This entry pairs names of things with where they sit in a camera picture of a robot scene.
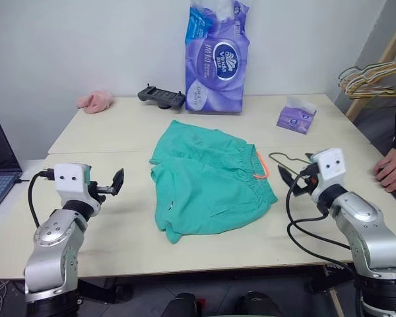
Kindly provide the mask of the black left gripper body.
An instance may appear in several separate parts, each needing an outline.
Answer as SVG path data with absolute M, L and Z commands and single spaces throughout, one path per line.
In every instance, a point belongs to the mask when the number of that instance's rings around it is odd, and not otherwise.
M 113 195 L 113 188 L 109 186 L 98 186 L 97 182 L 91 181 L 88 185 L 88 193 L 97 202 L 105 202 L 106 195 Z

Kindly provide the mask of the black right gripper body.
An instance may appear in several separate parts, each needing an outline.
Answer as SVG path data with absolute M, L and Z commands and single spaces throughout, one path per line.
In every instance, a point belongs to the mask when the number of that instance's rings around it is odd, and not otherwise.
M 294 185 L 292 186 L 292 193 L 294 196 L 301 196 L 304 194 L 311 195 L 318 185 L 317 175 L 319 174 L 319 168 L 316 163 L 309 164 L 305 169 L 303 169 L 299 175 L 297 175 Z M 304 187 L 298 185 L 298 181 L 303 179 L 306 184 Z

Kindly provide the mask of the person's bare hand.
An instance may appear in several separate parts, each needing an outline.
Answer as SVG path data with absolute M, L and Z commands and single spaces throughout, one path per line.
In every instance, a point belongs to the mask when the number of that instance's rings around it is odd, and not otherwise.
M 392 148 L 374 167 L 374 176 L 386 192 L 396 190 L 396 149 Z

